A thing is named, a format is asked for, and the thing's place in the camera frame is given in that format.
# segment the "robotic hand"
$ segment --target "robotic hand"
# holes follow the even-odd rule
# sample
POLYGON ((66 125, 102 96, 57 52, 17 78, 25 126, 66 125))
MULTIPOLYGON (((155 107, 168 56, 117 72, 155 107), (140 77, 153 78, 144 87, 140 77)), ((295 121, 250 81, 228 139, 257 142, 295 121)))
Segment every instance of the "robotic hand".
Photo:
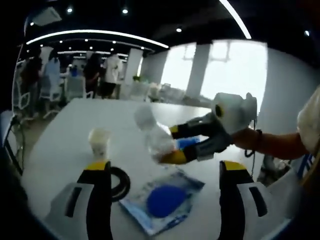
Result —
POLYGON ((210 113, 169 128, 174 139, 198 135, 208 138, 166 154, 160 162, 180 165, 196 159, 212 159, 214 153, 221 153, 233 144, 232 134, 247 128, 256 119, 257 99, 250 93, 247 93, 246 99, 235 94, 218 93, 212 101, 210 113))

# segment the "tabletop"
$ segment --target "tabletop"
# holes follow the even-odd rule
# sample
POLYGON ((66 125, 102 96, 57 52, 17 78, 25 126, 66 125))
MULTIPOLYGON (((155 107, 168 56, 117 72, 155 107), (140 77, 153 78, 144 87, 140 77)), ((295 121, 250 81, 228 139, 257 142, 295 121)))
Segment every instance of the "tabletop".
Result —
MULTIPOLYGON (((50 211, 52 199, 69 183, 76 182, 86 166, 94 161, 88 143, 92 128, 111 131, 108 157, 113 166, 123 169, 131 179, 129 194, 143 184, 167 174, 167 170, 152 161, 144 136, 134 121, 135 110, 150 104, 157 121, 172 126, 205 115, 208 108, 146 103, 122 100, 74 99, 47 126, 30 153, 21 178, 29 206, 40 219, 50 211)), ((191 162, 181 168, 191 177, 205 183, 189 217, 181 224, 165 231, 157 240, 217 239, 221 228, 219 205, 219 161, 243 163, 249 172, 252 159, 243 150, 229 146, 216 153, 213 159, 191 162)), ((255 163, 258 176, 262 161, 255 163)), ((111 231, 114 239, 145 239, 146 234, 118 203, 111 207, 111 231)))

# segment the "bright window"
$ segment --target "bright window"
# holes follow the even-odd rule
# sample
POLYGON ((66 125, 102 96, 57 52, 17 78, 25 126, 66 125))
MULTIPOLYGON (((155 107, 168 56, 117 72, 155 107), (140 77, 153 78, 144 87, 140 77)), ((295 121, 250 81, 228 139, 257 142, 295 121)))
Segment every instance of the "bright window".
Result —
POLYGON ((161 84, 170 84, 172 88, 186 90, 196 52, 196 43, 172 47, 167 55, 161 84))
POLYGON ((248 40, 217 40, 210 48, 200 94, 213 99, 217 93, 257 98, 257 112, 265 93, 268 48, 265 43, 248 40))

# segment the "clear plastic cup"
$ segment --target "clear plastic cup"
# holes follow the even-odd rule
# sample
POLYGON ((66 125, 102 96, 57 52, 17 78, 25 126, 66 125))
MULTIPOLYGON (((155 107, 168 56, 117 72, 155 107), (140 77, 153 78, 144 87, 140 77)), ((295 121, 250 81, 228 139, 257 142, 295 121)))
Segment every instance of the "clear plastic cup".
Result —
POLYGON ((110 132, 104 128, 94 128, 90 131, 88 140, 94 159, 96 161, 107 161, 110 132))

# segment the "blue sponge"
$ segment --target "blue sponge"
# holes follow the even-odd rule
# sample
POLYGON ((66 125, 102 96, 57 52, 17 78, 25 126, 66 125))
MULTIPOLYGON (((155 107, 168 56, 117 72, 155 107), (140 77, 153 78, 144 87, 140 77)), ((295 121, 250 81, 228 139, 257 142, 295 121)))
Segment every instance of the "blue sponge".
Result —
POLYGON ((187 198, 186 192, 176 186, 155 188, 146 200, 149 212, 156 218, 164 218, 174 212, 187 198))

